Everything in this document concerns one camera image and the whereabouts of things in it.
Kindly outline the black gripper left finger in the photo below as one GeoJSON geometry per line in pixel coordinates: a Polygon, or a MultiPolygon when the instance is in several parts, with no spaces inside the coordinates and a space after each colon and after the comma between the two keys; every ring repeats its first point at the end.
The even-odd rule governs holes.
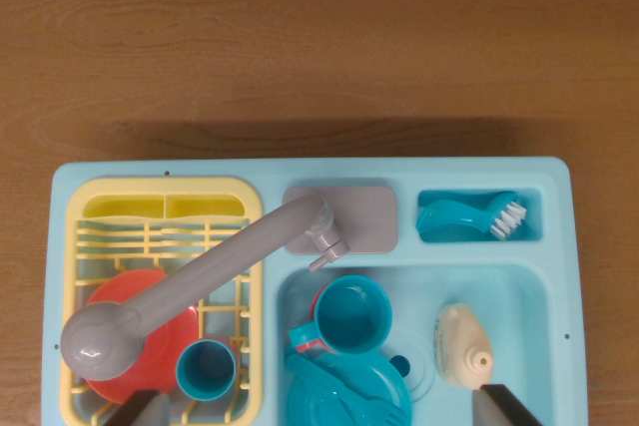
{"type": "Polygon", "coordinates": [[[169,426],[169,395],[158,390],[133,393],[105,422],[105,426],[169,426]]]}

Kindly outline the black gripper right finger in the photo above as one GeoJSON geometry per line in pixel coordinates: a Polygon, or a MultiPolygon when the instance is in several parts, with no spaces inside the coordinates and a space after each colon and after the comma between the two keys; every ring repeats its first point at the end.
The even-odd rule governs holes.
{"type": "Polygon", "coordinates": [[[541,426],[541,422],[503,384],[472,391],[473,426],[541,426]]]}

